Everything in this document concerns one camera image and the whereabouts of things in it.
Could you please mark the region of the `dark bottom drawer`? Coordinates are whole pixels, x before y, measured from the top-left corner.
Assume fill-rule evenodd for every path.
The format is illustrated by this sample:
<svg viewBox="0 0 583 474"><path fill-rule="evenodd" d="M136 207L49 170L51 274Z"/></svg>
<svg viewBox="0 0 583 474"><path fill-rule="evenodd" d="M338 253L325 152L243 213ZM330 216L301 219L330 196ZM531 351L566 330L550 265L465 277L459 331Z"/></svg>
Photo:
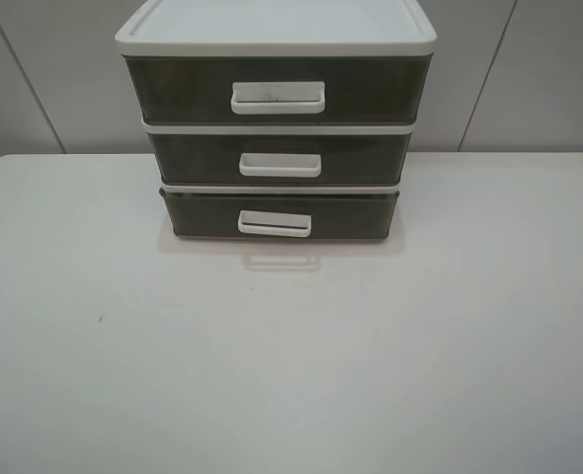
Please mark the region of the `dark bottom drawer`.
<svg viewBox="0 0 583 474"><path fill-rule="evenodd" d="M385 239L399 197L160 194L180 237L314 241Z"/></svg>

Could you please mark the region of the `dark drawer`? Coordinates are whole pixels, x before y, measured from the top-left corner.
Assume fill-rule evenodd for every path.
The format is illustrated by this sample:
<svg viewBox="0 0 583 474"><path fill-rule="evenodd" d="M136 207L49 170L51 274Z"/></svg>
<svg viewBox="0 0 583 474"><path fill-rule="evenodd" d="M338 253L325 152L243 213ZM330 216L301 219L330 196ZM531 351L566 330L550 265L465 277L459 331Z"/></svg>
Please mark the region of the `dark drawer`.
<svg viewBox="0 0 583 474"><path fill-rule="evenodd" d="M430 56L411 57L134 57L125 58L149 124L411 124ZM239 115L237 83L321 82L318 114Z"/></svg>
<svg viewBox="0 0 583 474"><path fill-rule="evenodd" d="M314 241L385 239L399 197L160 194L180 237Z"/></svg>
<svg viewBox="0 0 583 474"><path fill-rule="evenodd" d="M183 186L388 187L408 134L151 134L162 180Z"/></svg>

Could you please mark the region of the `dark middle drawer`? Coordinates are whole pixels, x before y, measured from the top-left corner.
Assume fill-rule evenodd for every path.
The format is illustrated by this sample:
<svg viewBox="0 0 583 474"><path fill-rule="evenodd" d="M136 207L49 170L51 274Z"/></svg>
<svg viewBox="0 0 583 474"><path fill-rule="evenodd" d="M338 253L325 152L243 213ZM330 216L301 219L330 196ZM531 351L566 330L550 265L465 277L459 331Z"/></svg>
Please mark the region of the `dark middle drawer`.
<svg viewBox="0 0 583 474"><path fill-rule="evenodd" d="M408 134L151 134L162 180L183 186L388 187Z"/></svg>

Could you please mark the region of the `dark top drawer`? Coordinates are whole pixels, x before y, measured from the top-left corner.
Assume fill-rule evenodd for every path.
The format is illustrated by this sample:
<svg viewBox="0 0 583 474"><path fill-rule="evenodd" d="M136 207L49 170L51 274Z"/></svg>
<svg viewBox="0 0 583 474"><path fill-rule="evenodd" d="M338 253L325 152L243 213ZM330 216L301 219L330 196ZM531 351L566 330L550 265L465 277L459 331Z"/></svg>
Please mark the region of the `dark top drawer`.
<svg viewBox="0 0 583 474"><path fill-rule="evenodd" d="M411 57L134 57L125 58L149 124L411 124L430 56ZM239 115L237 83L321 82L318 114Z"/></svg>

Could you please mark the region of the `white plastic drawer cabinet frame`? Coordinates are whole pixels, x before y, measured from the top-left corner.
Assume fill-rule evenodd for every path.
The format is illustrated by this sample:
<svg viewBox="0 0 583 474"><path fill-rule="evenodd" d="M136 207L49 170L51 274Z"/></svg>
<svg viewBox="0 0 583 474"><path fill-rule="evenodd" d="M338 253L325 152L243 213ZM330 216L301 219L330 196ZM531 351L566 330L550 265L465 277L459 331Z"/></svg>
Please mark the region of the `white plastic drawer cabinet frame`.
<svg viewBox="0 0 583 474"><path fill-rule="evenodd" d="M415 1L148 1L120 28L116 43L134 57L411 57L433 58L436 32ZM237 83L239 115L318 114L321 82ZM142 126L151 134L393 135L411 124L255 124ZM170 193L392 194L388 187L167 185Z"/></svg>

